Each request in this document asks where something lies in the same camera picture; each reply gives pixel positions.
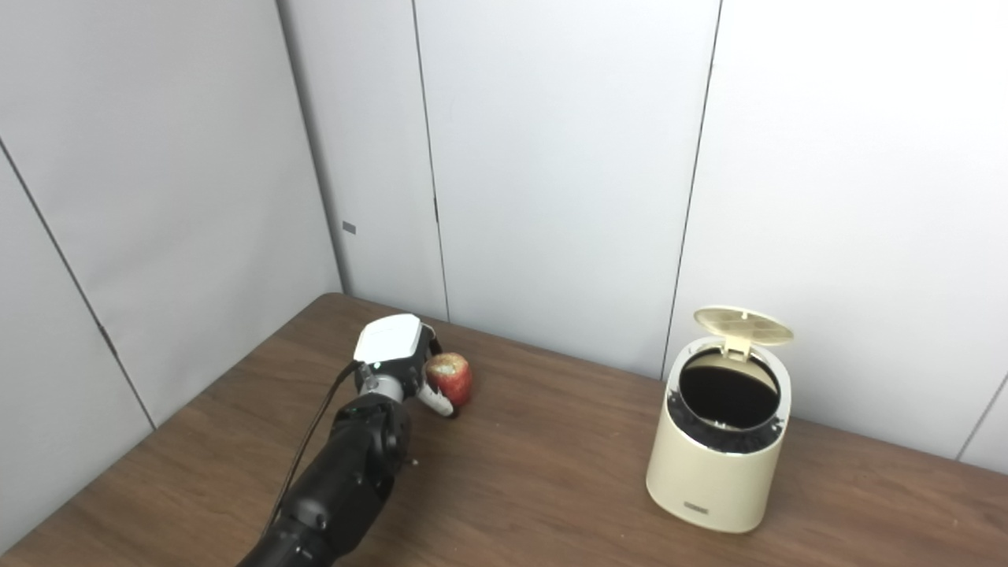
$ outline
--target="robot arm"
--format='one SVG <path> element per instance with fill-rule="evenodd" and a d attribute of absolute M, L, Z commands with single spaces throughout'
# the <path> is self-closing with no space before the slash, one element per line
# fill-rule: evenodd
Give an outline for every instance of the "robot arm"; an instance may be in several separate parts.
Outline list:
<path fill-rule="evenodd" d="M 440 345 L 412 315 L 372 322 L 354 358 L 358 396 L 341 408 L 329 441 L 291 486 L 276 522 L 238 567 L 330 567 L 353 551 L 392 492 L 406 460 L 416 395 L 438 414 L 454 408 L 426 382 L 423 364 Z"/>

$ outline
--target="trash can lid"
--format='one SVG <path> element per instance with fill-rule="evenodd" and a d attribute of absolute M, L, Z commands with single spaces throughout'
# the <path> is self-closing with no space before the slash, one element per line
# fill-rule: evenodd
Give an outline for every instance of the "trash can lid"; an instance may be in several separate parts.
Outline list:
<path fill-rule="evenodd" d="M 749 357 L 752 343 L 765 346 L 781 345 L 794 338 L 783 323 L 749 309 L 727 306 L 710 306 L 697 311 L 694 319 L 715 335 L 725 337 L 728 349 Z"/>

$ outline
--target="cream trash can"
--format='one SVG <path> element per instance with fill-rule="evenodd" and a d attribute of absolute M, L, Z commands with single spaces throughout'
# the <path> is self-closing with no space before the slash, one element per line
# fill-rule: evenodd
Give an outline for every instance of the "cream trash can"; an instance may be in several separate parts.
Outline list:
<path fill-rule="evenodd" d="M 672 364 L 647 490 L 661 507 L 703 528 L 759 525 L 791 412 L 791 381 L 764 348 L 793 338 L 765 315 L 708 307 L 694 315 L 717 336 L 685 346 Z"/>

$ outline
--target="red apple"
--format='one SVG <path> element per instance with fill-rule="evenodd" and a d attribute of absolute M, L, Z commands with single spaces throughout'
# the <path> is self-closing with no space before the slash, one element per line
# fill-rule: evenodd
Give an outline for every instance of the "red apple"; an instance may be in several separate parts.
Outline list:
<path fill-rule="evenodd" d="M 458 408 L 469 402 L 473 373 L 469 370 L 469 362 L 461 354 L 436 354 L 427 360 L 424 369 L 430 383 L 436 385 L 453 406 Z"/>

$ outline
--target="wall seam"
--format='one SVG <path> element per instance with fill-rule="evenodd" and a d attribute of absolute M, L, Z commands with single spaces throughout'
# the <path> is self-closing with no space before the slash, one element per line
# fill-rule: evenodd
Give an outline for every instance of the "wall seam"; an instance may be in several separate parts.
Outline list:
<path fill-rule="evenodd" d="M 682 254 L 686 249 L 686 232 L 689 228 L 689 210 L 692 207 L 694 187 L 697 185 L 697 164 L 700 162 L 700 145 L 704 139 L 704 122 L 707 120 L 707 103 L 711 94 L 711 76 L 714 75 L 714 56 L 718 52 L 718 34 L 721 31 L 721 10 L 725 2 L 718 2 L 718 18 L 714 24 L 714 41 L 711 43 L 711 65 L 707 69 L 707 85 L 704 87 L 704 106 L 700 113 L 700 129 L 697 132 L 697 151 L 694 153 L 694 168 L 689 177 L 689 193 L 686 197 L 686 214 L 682 219 L 682 239 L 679 241 L 679 257 L 675 266 L 675 282 L 672 285 L 672 305 L 668 309 L 668 327 L 665 332 L 665 349 L 661 354 L 661 374 L 658 379 L 665 379 L 665 365 L 668 364 L 668 344 L 672 338 L 672 315 L 675 313 L 675 300 L 679 295 L 679 277 L 682 275 Z"/>
<path fill-rule="evenodd" d="M 452 310 L 448 303 L 448 275 L 445 272 L 445 245 L 440 236 L 440 214 L 437 211 L 437 184 L 434 181 L 434 152 L 430 145 L 430 118 L 427 115 L 427 87 L 423 81 L 423 55 L 420 54 L 420 26 L 416 18 L 416 0 L 410 0 L 413 9 L 413 38 L 416 39 L 416 65 L 420 72 L 420 97 L 423 99 L 423 126 L 427 134 L 427 159 L 430 162 L 430 191 L 434 200 L 434 224 L 437 226 L 437 252 L 442 260 L 442 288 L 445 290 L 445 319 L 452 322 Z"/>
<path fill-rule="evenodd" d="M 51 242 L 52 247 L 55 248 L 56 254 L 59 256 L 59 260 L 64 264 L 64 268 L 70 275 L 71 281 L 74 282 L 77 293 L 81 296 L 81 300 L 84 301 L 84 305 L 88 309 L 88 313 L 91 314 L 91 319 L 95 322 L 95 326 L 98 327 L 99 334 L 102 335 L 102 338 L 105 340 L 105 345 L 108 347 L 109 352 L 112 353 L 112 358 L 115 359 L 116 365 L 119 366 L 119 371 L 122 372 L 123 377 L 126 378 L 126 383 L 129 384 L 129 388 L 133 392 L 133 396 L 140 406 L 140 410 L 143 412 L 144 417 L 147 418 L 147 424 L 150 425 L 151 431 L 155 431 L 157 426 L 154 425 L 154 420 L 151 419 L 150 412 L 147 411 L 147 406 L 143 403 L 143 399 L 140 398 L 140 392 L 137 391 L 136 385 L 133 383 L 133 378 L 131 378 L 129 372 L 126 371 L 122 358 L 119 357 L 119 351 L 116 350 L 115 344 L 112 342 L 112 338 L 109 336 L 108 331 L 106 331 L 105 326 L 102 325 L 102 321 L 98 318 L 98 314 L 95 313 L 95 308 L 91 305 L 91 301 L 88 300 L 88 296 L 84 293 L 84 288 L 81 287 L 81 281 L 78 279 L 77 273 L 74 272 L 74 268 L 71 267 L 70 261 L 67 259 L 67 254 L 64 253 L 62 248 L 59 246 L 59 242 L 56 241 L 55 235 L 52 234 L 52 229 L 49 228 L 49 223 L 46 222 L 45 217 L 42 216 L 42 211 L 38 208 L 38 203 L 35 201 L 35 197 L 28 189 L 28 184 L 21 176 L 20 169 L 17 168 L 17 163 L 14 162 L 14 156 L 11 155 L 10 151 L 7 149 L 7 144 L 4 143 L 2 136 L 0 136 L 0 151 L 3 152 L 7 162 L 10 163 L 10 168 L 14 172 L 14 177 L 17 178 L 17 183 L 21 185 L 21 190 L 24 191 L 24 195 L 28 198 L 28 202 L 31 204 L 32 210 L 34 210 L 35 215 L 38 217 L 38 221 L 42 224 L 42 228 L 45 230 L 45 234 L 48 236 L 49 242 Z"/>
<path fill-rule="evenodd" d="M 991 410 L 994 408 L 994 404 L 997 403 L 998 398 L 1001 396 L 1001 392 L 1005 388 L 1005 383 L 1008 383 L 1008 374 L 1005 374 L 1005 377 L 1001 378 L 1001 384 L 998 385 L 998 388 L 996 390 L 994 390 L 994 395 L 991 396 L 991 401 L 987 403 L 987 407 L 984 408 L 984 412 L 980 414 L 980 419 L 977 420 L 977 425 L 973 426 L 973 431 L 970 432 L 970 435 L 966 438 L 966 442 L 963 443 L 963 448 L 960 449 L 959 453 L 956 455 L 957 461 L 963 460 L 963 455 L 966 454 L 966 450 L 970 447 L 970 443 L 973 442 L 973 438 L 977 435 L 977 432 L 980 431 L 980 428 L 984 425 L 984 420 L 986 420 L 987 415 L 991 413 Z"/>
<path fill-rule="evenodd" d="M 344 261 L 340 253 L 340 227 L 336 219 L 336 203 L 334 199 L 330 198 L 330 194 L 333 193 L 329 191 L 332 188 L 332 183 L 330 183 L 325 158 L 322 155 L 320 135 L 314 127 L 317 121 L 314 119 L 314 111 L 312 110 L 311 94 L 308 93 L 304 79 L 305 73 L 301 66 L 303 58 L 300 55 L 300 49 L 297 47 L 297 41 L 294 38 L 294 31 L 290 23 L 293 18 L 285 8 L 285 5 L 286 2 L 284 0 L 277 0 L 276 2 L 276 17 L 280 21 L 280 35 L 283 37 L 284 46 L 287 49 L 287 62 L 290 64 L 290 75 L 294 82 L 294 92 L 297 94 L 297 106 L 300 110 L 301 124 L 304 126 L 304 135 L 307 138 L 308 153 L 311 155 L 311 166 L 316 173 L 316 183 L 319 184 L 319 199 L 320 203 L 322 203 L 326 225 L 329 227 L 330 241 L 333 246 L 333 259 L 336 261 L 336 272 L 340 278 L 340 287 L 343 289 L 343 293 L 353 296 L 350 277 L 347 273 L 349 262 Z"/>

